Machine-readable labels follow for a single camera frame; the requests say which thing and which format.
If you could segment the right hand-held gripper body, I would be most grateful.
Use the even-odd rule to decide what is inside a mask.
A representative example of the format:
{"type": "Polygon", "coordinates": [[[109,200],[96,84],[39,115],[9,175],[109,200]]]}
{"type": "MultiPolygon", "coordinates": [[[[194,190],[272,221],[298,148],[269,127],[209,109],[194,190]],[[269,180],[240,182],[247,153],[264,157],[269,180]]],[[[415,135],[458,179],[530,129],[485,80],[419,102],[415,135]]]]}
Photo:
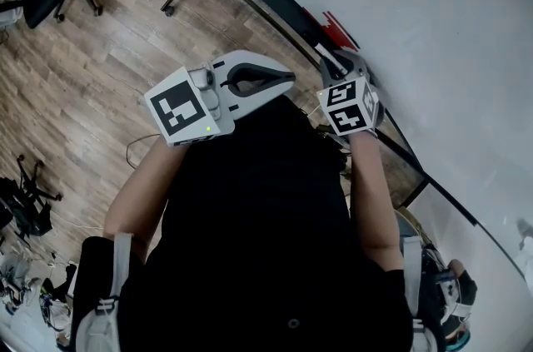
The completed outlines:
{"type": "Polygon", "coordinates": [[[332,87],[322,88],[317,93],[320,107],[338,136],[360,131],[375,135],[381,124],[384,107],[374,85],[367,78],[340,80],[332,87]]]}

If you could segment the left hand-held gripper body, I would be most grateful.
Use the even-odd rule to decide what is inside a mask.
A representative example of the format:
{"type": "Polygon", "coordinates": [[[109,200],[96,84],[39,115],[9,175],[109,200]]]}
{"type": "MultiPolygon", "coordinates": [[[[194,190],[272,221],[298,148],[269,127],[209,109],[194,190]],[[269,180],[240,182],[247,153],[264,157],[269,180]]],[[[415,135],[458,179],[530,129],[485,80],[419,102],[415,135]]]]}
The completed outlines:
{"type": "Polygon", "coordinates": [[[144,97],[169,146],[207,141],[235,130],[214,69],[206,62],[191,71],[179,68],[144,97]]]}

